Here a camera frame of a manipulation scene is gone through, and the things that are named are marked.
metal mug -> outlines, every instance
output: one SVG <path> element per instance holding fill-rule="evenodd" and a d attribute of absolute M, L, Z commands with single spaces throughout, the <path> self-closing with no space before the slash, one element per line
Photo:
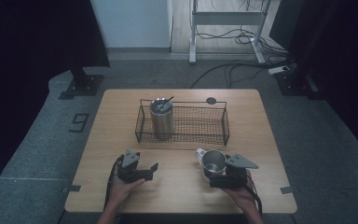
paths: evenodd
<path fill-rule="evenodd" d="M 212 175 L 222 175 L 226 170 L 226 156 L 219 150 L 211 149 L 204 150 L 198 148 L 196 150 L 196 157 L 201 167 L 202 178 L 209 182 L 209 177 Z"/>
<path fill-rule="evenodd" d="M 172 137 L 174 128 L 171 101 L 165 98 L 157 98 L 150 103 L 149 109 L 156 138 L 166 140 Z"/>

human hand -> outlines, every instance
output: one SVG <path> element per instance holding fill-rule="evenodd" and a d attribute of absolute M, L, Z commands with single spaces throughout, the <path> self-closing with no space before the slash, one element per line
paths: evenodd
<path fill-rule="evenodd" d="M 120 205 L 124 202 L 124 200 L 126 200 L 133 189 L 141 186 L 145 182 L 145 179 L 139 179 L 130 184 L 124 183 L 124 181 L 117 176 L 120 165 L 121 161 L 116 165 L 115 173 L 112 178 L 109 201 L 107 202 L 106 207 L 98 220 L 98 224 L 113 223 Z"/>
<path fill-rule="evenodd" d="M 253 181 L 251 172 L 246 170 L 246 174 L 248 175 L 247 186 L 249 189 L 253 189 Z M 248 192 L 245 188 L 240 189 L 222 189 L 225 193 L 227 193 L 234 203 L 242 210 L 242 212 L 248 218 L 250 223 L 262 224 L 264 223 L 260 214 L 258 213 L 257 207 L 255 205 L 255 198 Z"/>
<path fill-rule="evenodd" d="M 120 169 L 121 161 L 116 165 L 115 174 L 112 179 L 112 188 L 110 189 L 110 197 L 108 203 L 119 206 L 130 195 L 131 191 L 141 186 L 145 179 L 139 179 L 133 183 L 127 184 L 118 178 L 118 169 Z"/>

cable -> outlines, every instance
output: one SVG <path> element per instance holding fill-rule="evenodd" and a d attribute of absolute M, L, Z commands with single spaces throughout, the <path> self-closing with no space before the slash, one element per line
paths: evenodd
<path fill-rule="evenodd" d="M 253 9 L 254 11 L 256 11 L 258 8 L 260 8 L 260 11 L 262 11 L 263 10 L 263 5 L 264 5 L 264 0 L 262 0 L 262 2 L 261 2 L 261 4 L 260 5 L 258 5 L 258 7 L 255 5 L 256 4 L 256 2 L 257 1 L 255 1 L 255 3 L 254 3 L 254 5 L 253 6 L 248 6 L 248 7 L 250 7 L 251 9 Z"/>
<path fill-rule="evenodd" d="M 241 7 L 245 4 L 246 0 L 243 0 L 243 3 L 240 5 L 237 11 L 240 11 Z"/>
<path fill-rule="evenodd" d="M 58 219 L 57 224 L 60 224 L 60 223 L 61 223 L 62 218 L 63 218 L 63 215 L 65 215 L 65 213 L 66 213 L 65 209 L 63 209 L 63 211 L 62 211 L 62 213 L 61 213 L 61 215 L 60 215 L 60 218 Z"/>
<path fill-rule="evenodd" d="M 225 68 L 225 82 L 226 82 L 226 87 L 229 89 L 230 88 L 230 83 L 231 83 L 231 75 L 227 72 L 227 69 L 232 65 L 234 64 L 234 62 L 241 62 L 240 60 L 234 60 L 232 61 L 229 65 L 226 66 Z"/>
<path fill-rule="evenodd" d="M 240 64 L 240 63 L 236 63 L 236 64 L 234 64 L 230 69 L 229 69 L 229 72 L 228 72 L 228 83 L 227 83 L 227 88 L 228 89 L 231 89 L 231 84 L 232 84 L 232 72 L 234 71 L 234 69 L 235 68 L 237 68 L 237 67 L 239 67 L 239 66 L 243 66 L 242 64 Z"/>
<path fill-rule="evenodd" d="M 231 39 L 231 38 L 238 38 L 237 35 L 234 36 L 225 36 L 225 35 L 229 35 L 235 31 L 241 31 L 241 29 L 234 29 L 234 30 L 230 30 L 222 35 L 210 35 L 210 34 L 204 34 L 204 33 L 199 33 L 199 31 L 197 30 L 197 35 L 201 38 L 201 39 L 214 39 L 214 38 L 221 38 L 221 39 Z"/>
<path fill-rule="evenodd" d="M 211 4 L 212 4 L 212 7 L 214 8 L 214 10 L 217 11 L 217 9 L 213 5 L 213 0 L 211 0 Z"/>
<path fill-rule="evenodd" d="M 249 11 L 249 6 L 251 5 L 251 1 L 250 0 L 248 0 L 247 2 L 246 2 L 246 11 Z"/>
<path fill-rule="evenodd" d="M 262 68 L 260 69 L 259 71 L 257 71 L 252 77 L 243 77 L 243 78 L 240 78 L 238 80 L 235 80 L 235 81 L 231 81 L 230 82 L 230 86 L 229 88 L 231 89 L 231 86 L 232 84 L 236 83 L 236 82 L 240 82 L 240 81 L 243 81 L 243 80 L 246 80 L 246 79 L 253 79 L 253 78 L 256 78 L 258 74 L 260 74 L 263 70 L 266 70 L 266 68 Z"/>
<path fill-rule="evenodd" d="M 112 184 L 113 184 L 113 176 L 115 175 L 115 170 L 116 170 L 117 164 L 120 162 L 120 160 L 122 160 L 122 157 L 123 157 L 123 155 L 121 155 L 119 158 L 117 158 L 115 163 L 113 163 L 112 170 L 110 172 L 109 178 L 107 179 L 105 202 L 103 204 L 103 210 L 104 210 L 104 208 L 106 207 L 106 205 L 107 205 L 107 203 L 109 201 L 110 190 L 111 190 Z"/>
<path fill-rule="evenodd" d="M 271 63 L 271 64 L 258 64 L 258 63 L 249 63 L 249 62 L 243 62 L 243 61 L 238 61 L 238 62 L 241 62 L 241 63 L 225 63 L 225 64 L 220 64 L 220 65 L 217 65 L 211 69 L 209 69 L 208 71 L 204 72 L 201 76 L 199 76 L 194 82 L 193 84 L 190 86 L 190 89 L 193 89 L 194 86 L 203 78 L 205 77 L 206 75 L 208 75 L 210 72 L 212 72 L 213 70 L 217 69 L 217 68 L 221 68 L 221 67 L 225 67 L 225 72 L 227 71 L 227 66 L 230 66 L 230 65 L 235 65 L 237 66 L 238 65 L 243 65 L 243 66 L 252 66 L 252 67 L 258 67 L 258 68 L 263 68 L 263 69 L 268 69 L 268 68 L 272 68 L 272 67 L 279 67 L 279 66 L 284 66 L 284 65 L 287 65 L 289 63 L 292 63 L 293 60 L 292 59 L 288 59 L 288 60 L 285 60 L 285 61 L 282 61 L 282 62 L 279 62 L 279 63 Z M 231 83 L 231 80 L 229 80 L 227 82 L 227 78 L 226 78 L 226 74 L 225 74 L 225 81 L 226 81 L 226 84 L 228 87 L 230 87 L 230 83 Z"/>
<path fill-rule="evenodd" d="M 260 214 L 260 216 L 263 216 L 263 205 L 261 203 L 261 200 L 260 198 L 258 197 L 257 195 L 257 190 L 255 189 L 255 182 L 253 181 L 253 179 L 248 176 L 248 178 L 252 181 L 252 184 L 253 184 L 253 187 L 254 187 L 254 190 L 253 191 L 252 189 L 249 188 L 249 186 L 247 186 L 246 184 L 243 185 L 243 187 L 252 195 L 252 197 L 256 200 L 257 202 L 257 207 L 258 207 L 258 213 Z"/>
<path fill-rule="evenodd" d="M 250 31 L 242 29 L 242 26 L 241 26 L 241 34 L 243 36 L 248 37 L 248 38 L 255 36 L 255 33 L 252 33 Z M 279 55 L 282 55 L 282 56 L 287 56 L 287 50 L 286 49 L 276 48 L 276 47 L 273 47 L 273 46 L 269 45 L 269 43 L 267 42 L 267 39 L 262 37 L 262 36 L 260 36 L 260 38 L 259 38 L 259 43 L 261 44 L 261 46 L 263 47 L 263 50 L 265 52 L 273 53 L 273 54 L 279 54 Z"/>

wooden table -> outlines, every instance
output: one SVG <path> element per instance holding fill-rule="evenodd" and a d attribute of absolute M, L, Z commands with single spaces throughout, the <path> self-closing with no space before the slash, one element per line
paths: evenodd
<path fill-rule="evenodd" d="M 135 125 L 140 99 L 205 102 L 214 97 L 227 102 L 230 137 L 226 146 L 199 143 L 138 143 Z M 136 189 L 121 207 L 122 213 L 235 214 L 241 210 L 221 189 L 211 189 L 200 175 L 195 149 L 239 153 L 259 165 L 251 170 L 264 213 L 294 213 L 289 187 L 260 95 L 256 90 L 108 90 L 89 134 L 66 200 L 68 212 L 102 212 L 106 182 L 114 161 L 131 149 L 141 152 L 138 169 L 159 163 L 154 179 Z"/>

wire basket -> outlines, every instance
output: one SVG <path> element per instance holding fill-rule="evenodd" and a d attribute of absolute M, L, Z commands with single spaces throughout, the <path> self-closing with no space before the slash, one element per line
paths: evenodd
<path fill-rule="evenodd" d="M 155 136 L 149 111 L 151 100 L 141 100 L 136 122 L 138 142 L 198 142 L 214 145 L 227 145 L 229 138 L 227 102 L 172 102 L 174 133 L 168 139 Z"/>

